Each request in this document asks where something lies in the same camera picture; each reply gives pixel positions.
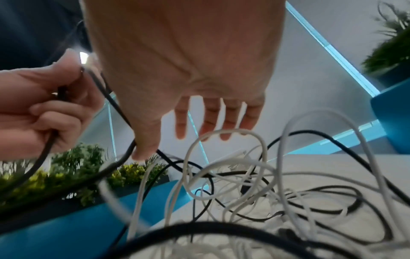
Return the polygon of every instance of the human hand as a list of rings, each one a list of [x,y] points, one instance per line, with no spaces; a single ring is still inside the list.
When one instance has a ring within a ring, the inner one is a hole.
[[[70,102],[56,99],[60,86]],[[71,49],[48,67],[0,71],[0,160],[38,156],[52,130],[59,133],[52,152],[72,148],[103,104]]]
[[[135,133],[136,160],[158,148],[161,118],[175,110],[186,134],[190,96],[205,105],[200,134],[252,129],[264,105],[280,44],[285,0],[84,0],[85,22],[104,76]],[[230,135],[222,134],[222,140]]]

